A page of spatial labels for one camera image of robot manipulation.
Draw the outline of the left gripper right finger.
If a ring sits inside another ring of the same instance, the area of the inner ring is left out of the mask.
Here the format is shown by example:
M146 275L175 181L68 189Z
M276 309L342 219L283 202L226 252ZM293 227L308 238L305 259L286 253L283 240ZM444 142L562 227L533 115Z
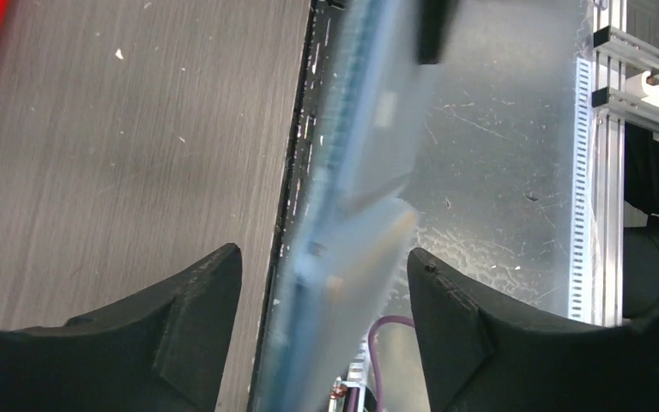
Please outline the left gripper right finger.
M422 248L408 255L434 411L659 411L659 313L616 327L516 300Z

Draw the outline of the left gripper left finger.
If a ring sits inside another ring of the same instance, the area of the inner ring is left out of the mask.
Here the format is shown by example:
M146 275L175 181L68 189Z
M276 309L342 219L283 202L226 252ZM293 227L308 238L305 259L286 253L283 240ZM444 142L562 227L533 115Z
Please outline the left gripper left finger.
M212 411L242 286L228 243L60 327L0 330L0 411Z

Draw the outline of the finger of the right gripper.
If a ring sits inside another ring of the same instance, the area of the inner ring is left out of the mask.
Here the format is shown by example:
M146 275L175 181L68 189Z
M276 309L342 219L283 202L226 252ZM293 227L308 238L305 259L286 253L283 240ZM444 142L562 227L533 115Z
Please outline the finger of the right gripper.
M460 0L420 0L417 37L417 62L439 64L456 18Z

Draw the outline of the blue leather card holder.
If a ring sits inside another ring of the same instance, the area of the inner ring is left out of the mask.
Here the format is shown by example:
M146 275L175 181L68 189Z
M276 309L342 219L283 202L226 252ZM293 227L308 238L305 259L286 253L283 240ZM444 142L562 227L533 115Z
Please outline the blue leather card holder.
M269 339L258 411L273 411L293 308L290 266L302 235L387 198L401 199L439 64L417 62L419 1L352 1L337 27L332 77L321 103L310 182L281 267L281 308Z

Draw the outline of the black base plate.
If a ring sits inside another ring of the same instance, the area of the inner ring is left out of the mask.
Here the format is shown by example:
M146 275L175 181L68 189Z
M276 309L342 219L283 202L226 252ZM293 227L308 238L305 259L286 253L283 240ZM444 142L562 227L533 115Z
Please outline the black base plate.
M289 243L303 215L314 148L320 106L326 95L328 79L332 77L332 55L336 45L337 27L342 24L345 1L311 1L302 51L297 94L287 144L285 169L269 270L263 300L263 313L258 329L257 351L246 409L258 411L261 406L263 379L269 376L269 339L275 323L275 313L281 308L281 267L289 254Z

